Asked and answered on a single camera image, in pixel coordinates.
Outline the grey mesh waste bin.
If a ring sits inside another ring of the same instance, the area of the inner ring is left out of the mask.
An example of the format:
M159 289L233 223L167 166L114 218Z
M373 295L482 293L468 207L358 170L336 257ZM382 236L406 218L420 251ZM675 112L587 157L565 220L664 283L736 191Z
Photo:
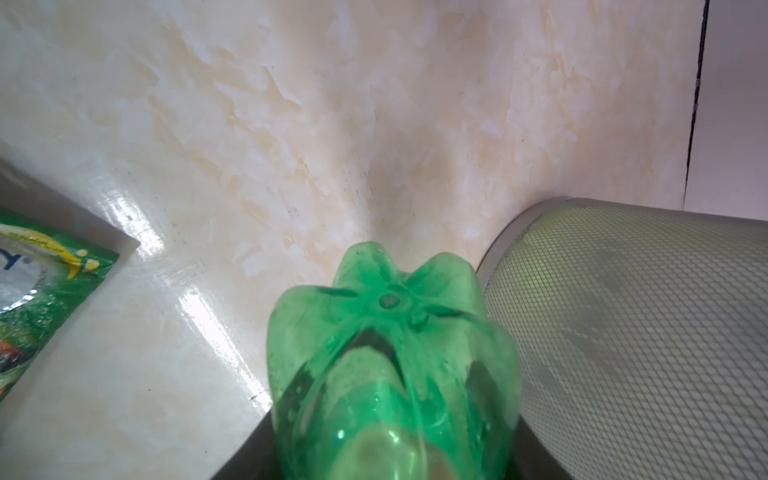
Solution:
M573 479L766 477L765 222L553 198L478 275L521 418Z

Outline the green snack bag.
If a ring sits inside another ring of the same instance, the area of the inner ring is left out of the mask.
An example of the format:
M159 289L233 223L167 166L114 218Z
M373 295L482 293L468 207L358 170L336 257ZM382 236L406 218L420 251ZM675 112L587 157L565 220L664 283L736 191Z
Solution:
M1 396L28 370L119 254L1 210Z

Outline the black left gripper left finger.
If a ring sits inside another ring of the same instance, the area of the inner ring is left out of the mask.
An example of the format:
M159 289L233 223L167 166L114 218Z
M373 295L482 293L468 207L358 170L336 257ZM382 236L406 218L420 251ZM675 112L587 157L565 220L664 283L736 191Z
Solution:
M271 411L213 480L279 480L279 455Z

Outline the green plastic bottle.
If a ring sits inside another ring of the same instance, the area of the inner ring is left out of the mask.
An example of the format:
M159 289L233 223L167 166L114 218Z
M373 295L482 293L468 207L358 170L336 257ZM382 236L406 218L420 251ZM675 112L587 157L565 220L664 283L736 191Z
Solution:
M271 418L289 479L501 479L519 419L511 336L452 254L399 270L378 243L270 315Z

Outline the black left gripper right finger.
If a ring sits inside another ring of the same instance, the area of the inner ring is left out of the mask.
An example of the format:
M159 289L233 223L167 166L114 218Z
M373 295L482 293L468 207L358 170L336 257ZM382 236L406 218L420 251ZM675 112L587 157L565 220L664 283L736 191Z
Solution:
M509 458L510 480L572 480L521 418L517 424Z

